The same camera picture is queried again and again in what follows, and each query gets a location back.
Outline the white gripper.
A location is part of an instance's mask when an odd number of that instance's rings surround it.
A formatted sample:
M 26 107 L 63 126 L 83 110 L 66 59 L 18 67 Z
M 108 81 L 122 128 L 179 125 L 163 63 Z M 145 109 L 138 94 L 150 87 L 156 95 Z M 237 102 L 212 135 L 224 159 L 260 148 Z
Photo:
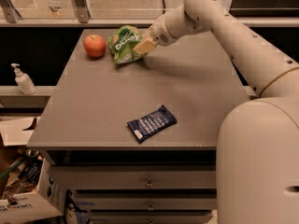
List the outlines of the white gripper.
M 133 51 L 142 55 L 156 50 L 157 44 L 169 46 L 175 42 L 175 39 L 169 33 L 166 26 L 166 15 L 163 14 L 155 23 L 151 25 L 142 35 L 143 39 L 136 43 Z

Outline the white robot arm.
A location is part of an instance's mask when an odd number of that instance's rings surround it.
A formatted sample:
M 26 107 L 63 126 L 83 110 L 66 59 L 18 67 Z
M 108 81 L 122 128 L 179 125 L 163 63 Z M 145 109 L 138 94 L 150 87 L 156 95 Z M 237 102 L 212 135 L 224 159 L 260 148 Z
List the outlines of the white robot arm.
M 246 80 L 249 97 L 218 136 L 218 224 L 299 224 L 299 63 L 232 16 L 223 0 L 184 0 L 134 50 L 148 53 L 205 30 Z

